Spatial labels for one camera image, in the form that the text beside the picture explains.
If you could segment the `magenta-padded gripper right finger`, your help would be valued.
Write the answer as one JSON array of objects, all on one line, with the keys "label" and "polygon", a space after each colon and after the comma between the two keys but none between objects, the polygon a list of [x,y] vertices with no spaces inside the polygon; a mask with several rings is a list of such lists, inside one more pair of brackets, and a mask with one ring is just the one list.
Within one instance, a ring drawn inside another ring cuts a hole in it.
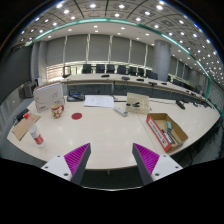
[{"label": "magenta-padded gripper right finger", "polygon": [[132,154],[136,160],[143,185],[152,183],[182,169],[169,155],[158,155],[137,143],[133,144]]}]

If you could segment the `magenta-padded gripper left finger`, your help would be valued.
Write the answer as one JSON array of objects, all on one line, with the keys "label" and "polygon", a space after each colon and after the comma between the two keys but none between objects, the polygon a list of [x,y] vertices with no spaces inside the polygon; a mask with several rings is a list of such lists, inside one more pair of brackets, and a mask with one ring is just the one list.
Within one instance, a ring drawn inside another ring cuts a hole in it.
[{"label": "magenta-padded gripper left finger", "polygon": [[65,155],[58,155],[42,166],[42,169],[79,185],[91,154],[91,145],[84,144]]}]

